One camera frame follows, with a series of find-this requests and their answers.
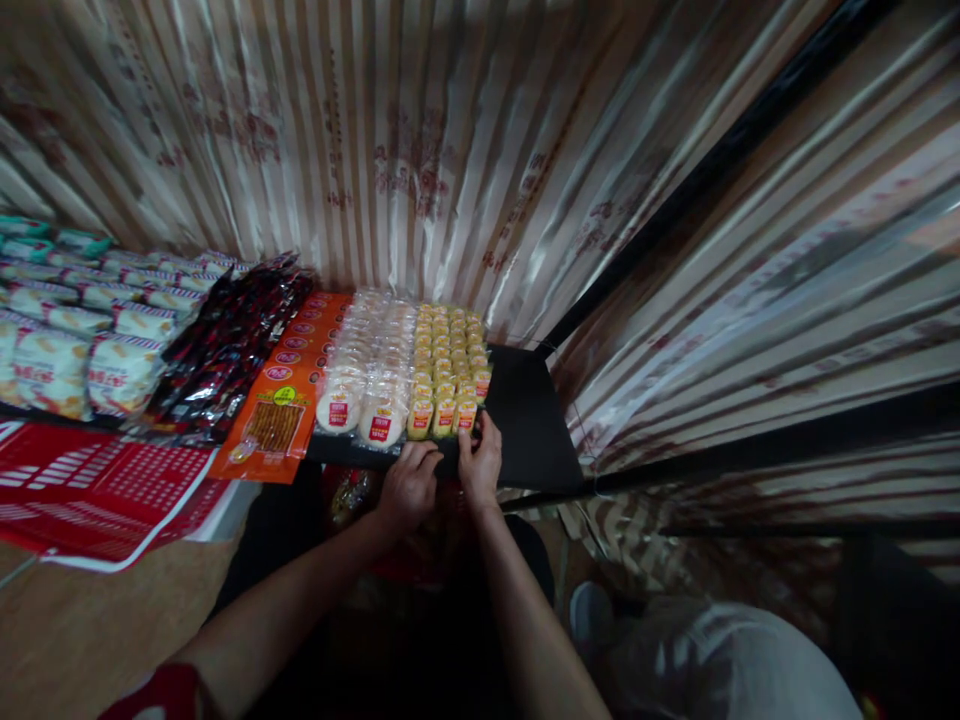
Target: orange package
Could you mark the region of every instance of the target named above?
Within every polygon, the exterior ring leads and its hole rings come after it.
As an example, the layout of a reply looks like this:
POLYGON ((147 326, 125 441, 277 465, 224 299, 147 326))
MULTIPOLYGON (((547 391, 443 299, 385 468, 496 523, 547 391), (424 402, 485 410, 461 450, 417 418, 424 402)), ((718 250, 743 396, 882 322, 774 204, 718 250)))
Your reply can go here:
POLYGON ((349 295, 307 298, 254 381, 210 477, 293 482, 313 436, 315 386, 349 305, 349 295))

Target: white shoe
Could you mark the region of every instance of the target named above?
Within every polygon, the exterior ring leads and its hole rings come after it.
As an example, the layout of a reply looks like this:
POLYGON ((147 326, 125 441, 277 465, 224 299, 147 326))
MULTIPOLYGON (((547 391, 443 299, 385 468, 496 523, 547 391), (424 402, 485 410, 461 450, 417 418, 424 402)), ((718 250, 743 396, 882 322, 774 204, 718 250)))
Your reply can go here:
POLYGON ((570 597, 570 636, 589 668, 604 647, 613 642, 613 603, 595 582, 579 585, 570 597))

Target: black table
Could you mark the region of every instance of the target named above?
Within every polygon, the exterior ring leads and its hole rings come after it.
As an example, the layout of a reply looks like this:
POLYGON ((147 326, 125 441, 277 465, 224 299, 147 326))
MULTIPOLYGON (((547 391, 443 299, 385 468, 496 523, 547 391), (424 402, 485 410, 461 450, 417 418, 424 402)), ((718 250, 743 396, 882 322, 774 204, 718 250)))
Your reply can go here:
MULTIPOLYGON (((503 435, 500 487, 575 492, 583 473, 563 419, 563 408, 543 360, 529 350, 491 345, 493 378, 487 411, 503 435)), ((456 438, 443 440, 437 477, 457 472, 456 438)), ((386 470, 396 457, 358 447, 350 438, 315 435, 307 458, 349 467, 386 470)))

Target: hand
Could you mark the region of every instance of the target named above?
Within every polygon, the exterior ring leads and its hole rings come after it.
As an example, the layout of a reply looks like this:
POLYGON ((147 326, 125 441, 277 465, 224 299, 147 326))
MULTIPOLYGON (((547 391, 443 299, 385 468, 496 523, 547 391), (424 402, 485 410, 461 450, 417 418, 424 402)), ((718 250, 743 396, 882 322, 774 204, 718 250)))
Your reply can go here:
POLYGON ((483 439, 476 452, 473 451, 476 441, 471 443, 470 434, 466 430, 460 430, 457 435, 460 441, 460 482, 463 485, 463 494, 467 496, 467 507, 475 516, 486 508, 500 509, 497 502, 497 480, 500 479, 500 450, 503 439, 486 410, 480 413, 480 432, 483 439))
POLYGON ((432 442, 404 444, 400 459, 387 471, 376 512, 399 540, 416 530, 433 511, 437 478, 443 460, 432 442))

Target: white cloth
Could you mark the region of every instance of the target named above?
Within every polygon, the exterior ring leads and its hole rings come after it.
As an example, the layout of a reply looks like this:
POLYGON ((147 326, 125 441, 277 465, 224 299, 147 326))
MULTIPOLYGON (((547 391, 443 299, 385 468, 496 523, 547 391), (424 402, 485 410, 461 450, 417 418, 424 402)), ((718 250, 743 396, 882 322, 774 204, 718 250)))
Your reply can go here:
POLYGON ((772 613, 739 603, 654 599, 622 621, 595 675, 615 714, 690 720, 859 720, 823 652, 772 613))

